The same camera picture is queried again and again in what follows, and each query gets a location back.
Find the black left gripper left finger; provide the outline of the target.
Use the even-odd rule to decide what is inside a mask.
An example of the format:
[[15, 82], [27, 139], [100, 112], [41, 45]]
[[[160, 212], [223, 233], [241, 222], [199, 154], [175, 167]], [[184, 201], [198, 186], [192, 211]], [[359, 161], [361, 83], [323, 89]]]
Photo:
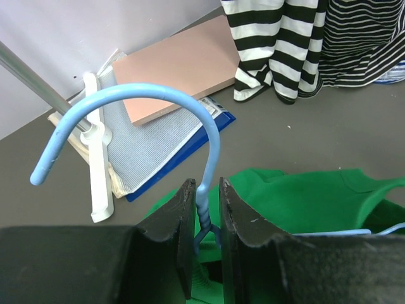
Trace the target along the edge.
[[185, 303], [196, 182], [136, 225], [1, 229], [2, 303]]

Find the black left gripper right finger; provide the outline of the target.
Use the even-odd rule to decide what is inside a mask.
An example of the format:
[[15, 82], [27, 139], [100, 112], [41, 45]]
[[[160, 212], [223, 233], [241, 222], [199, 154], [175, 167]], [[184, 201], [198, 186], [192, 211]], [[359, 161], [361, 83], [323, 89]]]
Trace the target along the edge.
[[403, 303], [404, 237], [294, 236], [219, 183], [225, 303]]

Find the light blue wire hanger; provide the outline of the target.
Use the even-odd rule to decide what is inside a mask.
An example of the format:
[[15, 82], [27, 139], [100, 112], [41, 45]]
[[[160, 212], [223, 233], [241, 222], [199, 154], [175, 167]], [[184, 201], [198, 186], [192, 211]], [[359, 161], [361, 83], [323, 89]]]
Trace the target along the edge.
[[[220, 212], [219, 190], [210, 189], [220, 156], [220, 135], [217, 126], [209, 113], [192, 97], [171, 87], [156, 84], [123, 84], [103, 89], [79, 101], [62, 118], [52, 133], [31, 176], [30, 182], [41, 185], [50, 173], [54, 162], [58, 159], [61, 149], [68, 136], [78, 122], [98, 107], [114, 103], [125, 98], [153, 98], [171, 101], [187, 109], [203, 124], [209, 139], [209, 154], [205, 165], [202, 181], [197, 188], [196, 205], [200, 228], [195, 236], [195, 246], [202, 262], [214, 262], [220, 259], [222, 241], [219, 240]], [[314, 232], [293, 234], [295, 236], [387, 236], [402, 235], [404, 222], [391, 228], [372, 233], [368, 229], [354, 229], [333, 232]]]

